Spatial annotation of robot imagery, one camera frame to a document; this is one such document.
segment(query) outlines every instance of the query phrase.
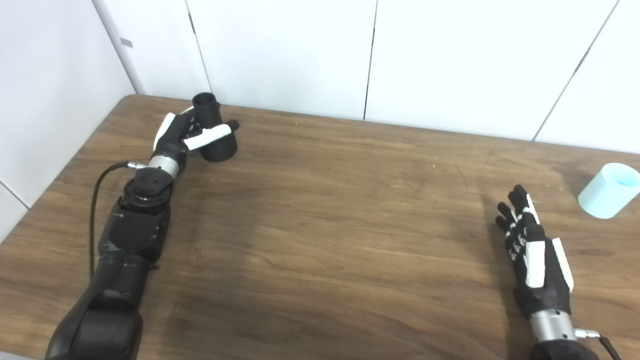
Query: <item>cable connector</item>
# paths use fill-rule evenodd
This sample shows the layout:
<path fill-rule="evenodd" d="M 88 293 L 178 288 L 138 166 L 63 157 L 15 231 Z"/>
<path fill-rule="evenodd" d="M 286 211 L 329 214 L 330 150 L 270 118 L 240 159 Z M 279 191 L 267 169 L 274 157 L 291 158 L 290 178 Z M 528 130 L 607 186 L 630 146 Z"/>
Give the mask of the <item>cable connector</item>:
<path fill-rule="evenodd" d="M 140 163 L 134 163 L 132 161 L 128 162 L 127 164 L 128 168 L 134 168 L 134 169 L 141 169 L 141 168 L 145 168 L 147 167 L 145 164 L 140 164 Z"/>
<path fill-rule="evenodd" d="M 575 337 L 578 339 L 599 339 L 601 335 L 599 332 L 587 329 L 574 329 Z"/>

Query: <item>cyan cup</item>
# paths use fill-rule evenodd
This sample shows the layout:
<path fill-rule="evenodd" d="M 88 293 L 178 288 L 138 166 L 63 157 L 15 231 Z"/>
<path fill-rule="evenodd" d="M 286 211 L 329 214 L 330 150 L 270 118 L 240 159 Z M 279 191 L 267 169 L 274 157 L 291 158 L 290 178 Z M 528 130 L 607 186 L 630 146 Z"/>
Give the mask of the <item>cyan cup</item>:
<path fill-rule="evenodd" d="M 583 210 L 597 218 L 612 218 L 640 193 L 640 173 L 634 168 L 609 163 L 578 195 Z"/>

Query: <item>white wall panel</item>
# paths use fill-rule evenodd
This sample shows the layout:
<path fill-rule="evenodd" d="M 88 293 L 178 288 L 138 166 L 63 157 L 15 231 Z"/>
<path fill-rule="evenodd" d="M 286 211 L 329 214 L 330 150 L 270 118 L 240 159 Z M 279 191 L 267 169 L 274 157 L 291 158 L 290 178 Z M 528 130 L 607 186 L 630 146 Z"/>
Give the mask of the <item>white wall panel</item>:
<path fill-rule="evenodd" d="M 0 243 L 26 213 L 27 208 L 0 184 Z"/>
<path fill-rule="evenodd" d="M 531 140 L 615 0 L 379 0 L 366 120 Z"/>
<path fill-rule="evenodd" d="M 620 0 L 536 141 L 640 153 L 639 19 Z"/>
<path fill-rule="evenodd" d="M 0 180 L 32 205 L 132 87 L 90 1 L 0 13 Z"/>
<path fill-rule="evenodd" d="M 220 102 L 362 119 L 375 0 L 188 0 Z"/>
<path fill-rule="evenodd" d="M 184 0 L 95 4 L 139 94 L 191 99 L 211 91 Z"/>

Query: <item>wooden table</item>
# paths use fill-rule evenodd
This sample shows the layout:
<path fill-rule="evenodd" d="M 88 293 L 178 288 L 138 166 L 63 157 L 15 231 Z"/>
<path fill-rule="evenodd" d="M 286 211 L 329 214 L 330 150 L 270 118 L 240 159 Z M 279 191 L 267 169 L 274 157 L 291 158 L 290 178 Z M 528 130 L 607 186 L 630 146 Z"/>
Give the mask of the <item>wooden table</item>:
<path fill-rule="evenodd" d="M 92 186 L 146 161 L 187 101 L 126 97 L 0 247 L 0 350 L 41 358 L 87 284 Z M 230 161 L 189 157 L 141 313 L 139 359 L 526 359 L 529 323 L 493 224 L 522 183 L 564 240 L 573 322 L 640 352 L 640 202 L 576 193 L 631 154 L 223 106 Z M 104 182 L 97 229 L 130 170 Z M 601 359 L 597 341 L 588 342 Z"/>

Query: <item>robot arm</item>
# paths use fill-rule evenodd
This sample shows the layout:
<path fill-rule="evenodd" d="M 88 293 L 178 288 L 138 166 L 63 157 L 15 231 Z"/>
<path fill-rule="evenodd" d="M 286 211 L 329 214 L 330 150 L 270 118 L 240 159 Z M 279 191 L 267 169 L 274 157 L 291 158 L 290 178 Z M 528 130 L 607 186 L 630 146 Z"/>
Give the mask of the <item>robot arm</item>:
<path fill-rule="evenodd" d="M 505 247 L 513 262 L 516 303 L 529 319 L 535 336 L 531 360 L 598 360 L 578 338 L 600 338 L 605 347 L 609 342 L 595 331 L 573 327 L 573 275 L 562 242 L 547 237 L 531 196 L 522 186 L 513 188 L 509 201 L 514 209 L 503 202 L 498 204 L 502 216 L 495 222 L 504 231 Z M 610 344 L 607 350 L 619 359 Z"/>
<path fill-rule="evenodd" d="M 222 123 L 218 107 L 213 94 L 197 95 L 194 108 L 165 118 L 149 164 L 130 166 L 136 174 L 111 209 L 98 243 L 98 266 L 55 330 L 48 360 L 136 358 L 143 326 L 138 309 L 162 253 L 173 184 L 187 153 L 199 148 L 209 161 L 223 161 L 237 149 L 233 131 L 238 123 Z"/>

